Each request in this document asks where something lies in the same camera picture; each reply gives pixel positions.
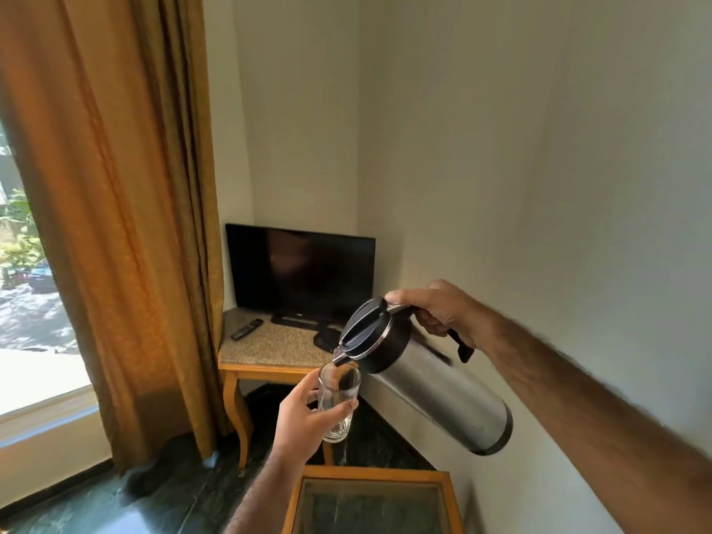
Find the black remote control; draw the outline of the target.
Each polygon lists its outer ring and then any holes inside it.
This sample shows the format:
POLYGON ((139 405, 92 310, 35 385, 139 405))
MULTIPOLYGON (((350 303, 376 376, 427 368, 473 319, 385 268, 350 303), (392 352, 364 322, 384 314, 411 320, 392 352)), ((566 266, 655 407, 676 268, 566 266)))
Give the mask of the black remote control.
POLYGON ((237 331, 233 332, 230 335, 230 338, 235 341, 239 342, 243 340, 245 337, 248 337, 251 333, 259 329, 263 325, 264 321, 261 318, 256 318, 253 319, 252 321, 246 323, 245 325, 241 326, 237 331))

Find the window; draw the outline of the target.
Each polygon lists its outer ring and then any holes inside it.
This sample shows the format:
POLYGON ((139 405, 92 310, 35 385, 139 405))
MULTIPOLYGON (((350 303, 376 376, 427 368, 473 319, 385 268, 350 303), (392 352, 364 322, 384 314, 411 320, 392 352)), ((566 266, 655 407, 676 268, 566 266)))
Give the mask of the window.
POLYGON ((45 244, 0 119, 0 419, 93 393, 59 292, 34 294, 27 284, 42 260, 45 244))

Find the person's left hand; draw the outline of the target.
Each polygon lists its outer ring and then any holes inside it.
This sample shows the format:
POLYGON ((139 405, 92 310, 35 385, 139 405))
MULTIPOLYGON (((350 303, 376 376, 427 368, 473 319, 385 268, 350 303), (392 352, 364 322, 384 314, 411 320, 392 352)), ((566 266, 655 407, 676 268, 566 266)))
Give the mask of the person's left hand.
POLYGON ((353 413, 359 401, 351 399, 325 412, 308 407, 289 408, 289 396, 279 407, 276 432, 269 456, 287 456, 294 461, 304 461, 314 455, 326 433, 346 416, 353 413))

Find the wooden table with granite top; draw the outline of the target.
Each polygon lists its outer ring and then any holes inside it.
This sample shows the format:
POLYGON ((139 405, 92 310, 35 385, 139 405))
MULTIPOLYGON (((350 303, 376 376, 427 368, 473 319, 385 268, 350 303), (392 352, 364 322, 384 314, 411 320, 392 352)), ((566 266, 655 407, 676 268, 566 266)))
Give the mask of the wooden table with granite top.
POLYGON ((267 314, 233 307, 224 311, 218 350, 222 402, 239 441, 240 471, 248 465, 253 420, 241 392, 242 381, 296 384, 309 372, 332 359, 332 354, 313 344, 316 332, 274 324, 267 314), (230 335, 241 326, 261 318, 263 325, 239 342, 230 335))

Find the mustard orange curtain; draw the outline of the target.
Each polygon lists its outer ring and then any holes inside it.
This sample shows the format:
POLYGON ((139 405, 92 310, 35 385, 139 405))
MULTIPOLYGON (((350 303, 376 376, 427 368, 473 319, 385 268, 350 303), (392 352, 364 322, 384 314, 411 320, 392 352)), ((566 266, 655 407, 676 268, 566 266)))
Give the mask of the mustard orange curtain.
POLYGON ((0 0, 0 117, 121 470, 230 431, 202 0, 0 0))

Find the clear drinking glass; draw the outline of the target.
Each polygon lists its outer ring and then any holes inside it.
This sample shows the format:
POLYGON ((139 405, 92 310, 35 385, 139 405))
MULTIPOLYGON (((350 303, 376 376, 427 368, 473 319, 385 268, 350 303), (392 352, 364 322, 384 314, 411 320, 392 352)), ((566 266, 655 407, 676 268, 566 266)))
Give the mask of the clear drinking glass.
MULTIPOLYGON (((349 402, 358 397, 361 385, 361 373, 356 362, 336 366, 332 362, 325 364, 319 373, 317 411, 325 412, 333 407, 349 402)), ((324 437, 325 443, 336 444, 345 440, 349 434, 353 413, 334 425, 324 437)))

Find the person's left forearm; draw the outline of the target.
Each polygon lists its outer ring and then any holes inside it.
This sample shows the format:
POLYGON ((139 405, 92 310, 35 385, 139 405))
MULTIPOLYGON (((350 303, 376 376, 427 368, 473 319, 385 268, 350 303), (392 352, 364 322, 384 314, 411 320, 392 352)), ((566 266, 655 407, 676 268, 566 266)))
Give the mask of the person's left forearm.
POLYGON ((304 461, 271 455, 222 534, 281 534, 304 461))

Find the person's right hand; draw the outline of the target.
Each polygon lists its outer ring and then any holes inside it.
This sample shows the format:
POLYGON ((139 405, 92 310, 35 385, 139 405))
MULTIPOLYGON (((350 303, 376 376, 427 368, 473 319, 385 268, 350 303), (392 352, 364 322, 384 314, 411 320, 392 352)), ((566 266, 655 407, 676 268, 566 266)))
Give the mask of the person's right hand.
POLYGON ((435 280, 427 287, 403 289, 440 289, 435 307, 415 307, 417 321, 430 334, 439 337, 453 330, 468 347, 489 355, 501 319, 492 308, 445 280, 435 280))

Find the small black box device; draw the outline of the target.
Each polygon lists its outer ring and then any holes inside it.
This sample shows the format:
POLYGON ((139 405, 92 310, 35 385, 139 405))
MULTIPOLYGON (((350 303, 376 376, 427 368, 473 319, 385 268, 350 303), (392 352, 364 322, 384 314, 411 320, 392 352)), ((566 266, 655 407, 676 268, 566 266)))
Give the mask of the small black box device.
POLYGON ((341 331, 332 327, 319 329, 313 338, 313 344, 318 349, 333 355, 340 344, 341 331))

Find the steel thermos jug black lid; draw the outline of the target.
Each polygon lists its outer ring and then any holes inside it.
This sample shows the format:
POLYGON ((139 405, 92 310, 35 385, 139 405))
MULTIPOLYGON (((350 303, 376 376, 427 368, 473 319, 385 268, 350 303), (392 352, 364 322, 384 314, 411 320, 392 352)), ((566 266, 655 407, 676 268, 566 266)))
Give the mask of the steel thermos jug black lid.
POLYGON ((364 302, 343 328, 334 365, 354 362, 471 453, 498 453, 512 436, 511 410, 429 343, 414 312, 381 297, 364 302))

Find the dark parked car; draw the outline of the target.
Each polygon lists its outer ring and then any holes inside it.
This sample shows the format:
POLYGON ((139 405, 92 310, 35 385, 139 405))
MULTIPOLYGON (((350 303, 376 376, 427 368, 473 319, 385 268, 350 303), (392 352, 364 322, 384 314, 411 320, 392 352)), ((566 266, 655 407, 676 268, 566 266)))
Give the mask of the dark parked car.
POLYGON ((26 281, 34 294, 57 293, 58 288, 48 260, 40 261, 26 273, 26 281))

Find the wooden table with glass top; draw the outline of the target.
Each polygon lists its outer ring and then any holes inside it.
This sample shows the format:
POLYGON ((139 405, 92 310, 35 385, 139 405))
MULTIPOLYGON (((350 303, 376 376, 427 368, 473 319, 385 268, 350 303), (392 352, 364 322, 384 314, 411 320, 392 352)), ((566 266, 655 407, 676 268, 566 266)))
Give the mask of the wooden table with glass top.
POLYGON ((307 466, 282 534, 464 534, 446 472, 307 466))

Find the black flat screen television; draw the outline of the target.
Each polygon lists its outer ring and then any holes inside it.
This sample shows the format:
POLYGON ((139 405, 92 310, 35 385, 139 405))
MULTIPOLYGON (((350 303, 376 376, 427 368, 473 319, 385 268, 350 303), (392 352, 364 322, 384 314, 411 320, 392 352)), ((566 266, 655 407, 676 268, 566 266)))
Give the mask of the black flat screen television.
POLYGON ((373 296, 375 238, 226 224, 236 306, 344 324, 373 296))

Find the person's right forearm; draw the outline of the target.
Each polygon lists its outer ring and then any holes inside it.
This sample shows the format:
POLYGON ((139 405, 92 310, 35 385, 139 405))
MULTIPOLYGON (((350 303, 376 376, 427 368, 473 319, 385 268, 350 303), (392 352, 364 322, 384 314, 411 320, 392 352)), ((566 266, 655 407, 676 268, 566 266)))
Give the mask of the person's right forearm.
POLYGON ((712 534, 712 459, 521 325, 472 336, 625 534, 712 534))

